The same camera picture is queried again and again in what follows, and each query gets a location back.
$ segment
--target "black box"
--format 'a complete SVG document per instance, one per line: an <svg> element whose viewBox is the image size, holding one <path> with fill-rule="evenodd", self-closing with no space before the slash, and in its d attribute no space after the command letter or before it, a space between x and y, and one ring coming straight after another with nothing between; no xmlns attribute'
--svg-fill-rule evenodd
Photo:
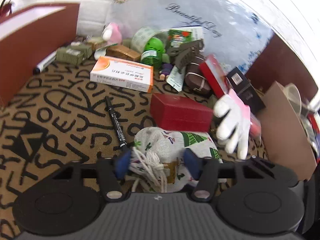
<svg viewBox="0 0 320 240"><path fill-rule="evenodd" d="M237 67L227 74L227 79L242 102L250 106L251 113L256 114L266 107L253 86Z"/></svg>

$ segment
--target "white marker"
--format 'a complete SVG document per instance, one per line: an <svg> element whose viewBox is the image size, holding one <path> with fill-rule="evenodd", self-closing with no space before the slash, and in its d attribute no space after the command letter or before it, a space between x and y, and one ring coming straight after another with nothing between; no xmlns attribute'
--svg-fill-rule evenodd
<svg viewBox="0 0 320 240"><path fill-rule="evenodd" d="M37 67L33 69L33 74L40 74L47 66L49 66L57 57L57 51L52 52L48 57L42 60Z"/></svg>

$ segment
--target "gray ribbed panel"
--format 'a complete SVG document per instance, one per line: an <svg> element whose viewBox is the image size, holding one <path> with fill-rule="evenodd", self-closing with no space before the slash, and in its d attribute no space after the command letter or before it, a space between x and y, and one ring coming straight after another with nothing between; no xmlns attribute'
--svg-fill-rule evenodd
<svg viewBox="0 0 320 240"><path fill-rule="evenodd" d="M238 232L222 221L209 204L195 203L185 194L131 194L127 201L105 206L101 215L82 230L65 236L22 233L17 240L298 240L289 233L256 237Z"/></svg>

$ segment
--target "white glove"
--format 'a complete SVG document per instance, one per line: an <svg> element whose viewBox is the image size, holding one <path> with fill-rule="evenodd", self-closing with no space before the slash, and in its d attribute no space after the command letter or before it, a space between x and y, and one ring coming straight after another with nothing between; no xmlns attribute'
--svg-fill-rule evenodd
<svg viewBox="0 0 320 240"><path fill-rule="evenodd" d="M241 101L233 89L230 89L229 94L221 97L214 105L213 113L218 118L227 114L216 133L218 140L226 145L225 151L231 154L238 145L238 158L245 160L248 153L250 107Z"/></svg>

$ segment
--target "white and orange box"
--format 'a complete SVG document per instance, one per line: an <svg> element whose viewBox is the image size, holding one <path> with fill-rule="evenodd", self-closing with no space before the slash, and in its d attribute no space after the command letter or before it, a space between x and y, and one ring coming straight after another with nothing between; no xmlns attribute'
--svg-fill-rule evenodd
<svg viewBox="0 0 320 240"><path fill-rule="evenodd" d="M153 66L115 57L100 57L90 72L90 80L150 93Z"/></svg>

